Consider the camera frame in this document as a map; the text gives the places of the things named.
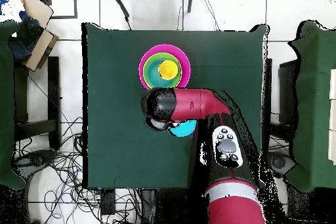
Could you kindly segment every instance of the dark green tabletop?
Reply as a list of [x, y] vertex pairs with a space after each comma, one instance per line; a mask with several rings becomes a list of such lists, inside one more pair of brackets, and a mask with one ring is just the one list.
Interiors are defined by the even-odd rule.
[[102, 30], [87, 24], [88, 186], [186, 188], [192, 136], [174, 137], [144, 125], [146, 90], [138, 65], [151, 47], [181, 48], [191, 64], [187, 87], [225, 90], [238, 104], [260, 149], [263, 37], [254, 32]]
[[11, 169], [14, 154], [14, 56], [9, 37], [20, 29], [13, 20], [0, 23], [0, 185], [22, 189], [26, 182]]
[[293, 141], [299, 163], [288, 174], [295, 188], [336, 189], [336, 166], [328, 160], [330, 74], [336, 68], [336, 31], [306, 21], [292, 42], [300, 61], [296, 81], [299, 121]]

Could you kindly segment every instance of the black stand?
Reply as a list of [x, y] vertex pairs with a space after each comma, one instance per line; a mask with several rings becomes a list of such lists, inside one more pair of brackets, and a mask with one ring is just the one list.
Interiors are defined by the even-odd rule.
[[192, 0], [188, 0], [188, 13], [192, 11]]
[[125, 17], [129, 17], [129, 13], [127, 11], [127, 9], [125, 8], [125, 6], [123, 5], [123, 3], [121, 2], [121, 0], [116, 0], [118, 5], [121, 7], [121, 10], [123, 11]]
[[60, 86], [58, 57], [48, 57], [48, 120], [28, 122], [27, 79], [29, 69], [19, 63], [14, 65], [16, 125], [15, 141], [48, 133], [49, 145], [58, 150], [60, 140]]

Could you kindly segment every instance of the cyan object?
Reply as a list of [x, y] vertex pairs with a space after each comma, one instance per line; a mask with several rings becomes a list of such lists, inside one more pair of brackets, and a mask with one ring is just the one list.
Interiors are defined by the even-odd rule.
[[192, 134], [196, 128], [196, 120], [188, 120], [177, 127], [170, 127], [168, 131], [177, 137], [185, 137]]

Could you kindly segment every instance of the white floor tile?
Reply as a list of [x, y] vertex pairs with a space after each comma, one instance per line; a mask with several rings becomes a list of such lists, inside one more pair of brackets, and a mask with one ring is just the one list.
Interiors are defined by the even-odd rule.
[[336, 27], [336, 0], [267, 0], [268, 40], [291, 41], [302, 21], [317, 20]]
[[[134, 198], [134, 191], [133, 189], [115, 189], [115, 201], [116, 202], [126, 202], [126, 201], [133, 201]], [[140, 197], [138, 193], [136, 193], [136, 199], [140, 202]]]
[[[83, 115], [83, 61], [80, 41], [58, 41], [51, 56], [59, 56], [61, 122], [74, 122]], [[30, 71], [28, 78], [28, 119], [48, 119], [48, 62], [41, 69]]]
[[288, 205], [282, 205], [282, 208], [283, 208], [285, 214], [287, 215], [287, 212], [288, 212]]
[[[249, 31], [265, 23], [266, 0], [209, 0], [221, 30]], [[175, 30], [182, 0], [122, 0], [133, 30]], [[204, 0], [193, 0], [188, 13], [184, 0], [184, 30], [214, 30], [215, 22]], [[182, 10], [179, 29], [182, 29]], [[127, 30], [124, 15], [114, 0], [101, 0], [101, 26]]]
[[[130, 15], [129, 23], [134, 30], [138, 30], [130, 0], [121, 0]], [[116, 0], [100, 0], [100, 26], [104, 29], [128, 30], [125, 15]]]
[[[61, 124], [61, 133], [66, 133], [64, 136], [62, 136], [62, 141], [66, 139], [66, 137], [69, 137], [71, 135], [70, 130], [67, 130], [69, 128], [69, 125], [66, 123]], [[77, 123], [72, 125], [71, 127], [73, 134], [81, 132], [81, 123]], [[48, 150], [49, 147], [49, 140], [47, 136], [35, 136], [32, 138], [33, 143], [28, 145], [24, 150], [27, 150], [28, 152], [33, 152], [35, 150]], [[20, 148], [23, 149], [28, 143], [29, 139], [20, 141]], [[74, 142], [73, 139], [69, 139], [67, 142], [65, 142], [60, 151], [64, 153], [64, 155], [69, 154], [70, 152], [75, 152], [74, 149]], [[75, 158], [76, 162], [82, 166], [83, 165], [83, 159], [81, 156]], [[68, 166], [69, 160], [67, 160], [66, 163], [62, 162], [57, 167], [60, 168], [63, 165]], [[66, 180], [67, 173], [66, 172], [58, 172], [63, 180]], [[81, 172], [77, 172], [77, 177], [81, 179]], [[43, 202], [45, 200], [45, 197], [48, 201], [54, 201], [54, 194], [53, 193], [46, 193], [50, 190], [58, 191], [57, 195], [60, 195], [60, 192], [62, 190], [63, 182], [60, 179], [60, 176], [57, 174], [57, 172], [50, 167], [47, 167], [40, 172], [37, 172], [33, 179], [31, 180], [30, 184], [30, 191], [28, 195], [28, 199], [31, 202]], [[68, 195], [65, 197], [62, 197], [62, 199], [66, 202], [70, 201], [68, 198]]]
[[[47, 204], [47, 207], [49, 210], [54, 208], [51, 207], [50, 204]], [[75, 209], [75, 207], [76, 204], [57, 205], [53, 212], [54, 217], [50, 217], [47, 224], [100, 224], [97, 219], [100, 218], [97, 208], [93, 209], [94, 214], [97, 216], [97, 218], [95, 218], [88, 207], [81, 207], [83, 211], [78, 207]], [[39, 219], [41, 224], [49, 218], [51, 214], [49, 210], [46, 209], [44, 203], [29, 203], [30, 218]]]
[[[54, 208], [54, 206], [51, 206], [50, 203], [46, 203], [46, 206], [44, 203], [29, 203], [31, 221], [38, 219], [41, 221], [41, 224], [43, 224], [50, 217], [50, 211]], [[120, 221], [125, 216], [127, 216], [128, 222], [140, 224], [140, 218], [136, 215], [132, 204], [116, 204], [115, 208], [118, 213], [102, 216], [102, 222], [104, 224], [112, 224], [114, 220]], [[99, 209], [92, 209], [97, 218], [100, 219]], [[59, 204], [54, 209], [53, 215], [54, 216], [51, 216], [48, 219], [47, 224], [100, 224], [100, 221], [92, 214], [92, 212], [90, 212], [89, 207], [81, 206], [80, 209], [79, 207], [76, 207], [76, 204]]]
[[[249, 31], [265, 23], [266, 0], [209, 0], [221, 30]], [[214, 20], [205, 0], [193, 0], [191, 13], [184, 1], [185, 30], [214, 30]]]
[[81, 39], [82, 22], [99, 25], [99, 0], [77, 0], [77, 18], [50, 19], [47, 30], [60, 39]]
[[274, 178], [274, 181], [275, 181], [276, 187], [278, 189], [278, 197], [279, 197], [280, 203], [286, 204], [287, 201], [288, 201], [286, 184], [284, 183], [284, 181], [282, 179]]
[[61, 121], [69, 122], [83, 115], [83, 59], [80, 41], [58, 41], [51, 56], [59, 56]]
[[27, 84], [28, 120], [36, 122], [48, 120], [48, 64], [41, 69], [29, 71]]
[[267, 57], [272, 59], [272, 95], [271, 95], [271, 121], [278, 121], [279, 106], [279, 67], [284, 62], [296, 60], [295, 51], [286, 42], [268, 42]]
[[52, 16], [74, 16], [75, 0], [51, 0]]
[[47, 167], [37, 172], [31, 180], [28, 200], [30, 202], [44, 202], [45, 200], [53, 202], [55, 195], [48, 191], [53, 190], [56, 193], [58, 189], [57, 195], [59, 196], [61, 186], [62, 182], [57, 172], [53, 168]]

